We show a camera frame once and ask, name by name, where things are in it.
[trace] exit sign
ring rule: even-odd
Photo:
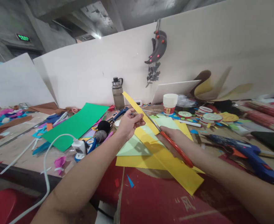
[[[20,35],[20,34],[17,34],[16,36],[18,37],[19,40],[24,40],[24,41],[29,41],[29,42],[31,42],[30,38],[27,37],[27,36]]]

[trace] white partition board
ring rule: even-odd
[[[53,102],[28,53],[0,64],[0,107]]]
[[[193,80],[159,84],[157,86],[156,92],[154,93],[151,103],[162,103],[163,95],[167,93],[187,95],[199,82],[200,80]]]
[[[253,83],[252,89],[236,99],[274,96],[274,0],[227,0],[162,18],[167,49],[160,59],[161,74],[145,88],[144,61],[152,52],[155,29],[152,23],[70,45],[34,59],[34,64],[62,108],[114,104],[114,76],[124,79],[123,90],[134,100],[149,103],[157,85],[190,81],[206,69],[216,83],[232,68],[219,97],[246,83]]]

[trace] water bottle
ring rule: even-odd
[[[124,97],[122,95],[123,90],[122,90],[122,83],[123,79],[118,77],[113,78],[112,82],[112,93],[113,93],[113,98],[114,98],[114,104],[115,104],[115,109],[116,110],[122,110],[124,109]]]

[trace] plastic cup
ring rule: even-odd
[[[175,106],[177,104],[178,95],[174,93],[168,93],[163,96],[164,114],[171,116],[174,113]]]
[[[163,96],[163,104],[166,105],[176,105],[177,104],[178,95],[174,93],[168,93]]]
[[[173,113],[174,113],[174,110],[175,110],[175,105],[165,105],[163,104],[164,106],[164,114],[167,115],[167,116],[171,116]]]

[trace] concrete ceiling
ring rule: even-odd
[[[55,21],[81,41],[143,26],[224,0],[27,0],[36,18]]]

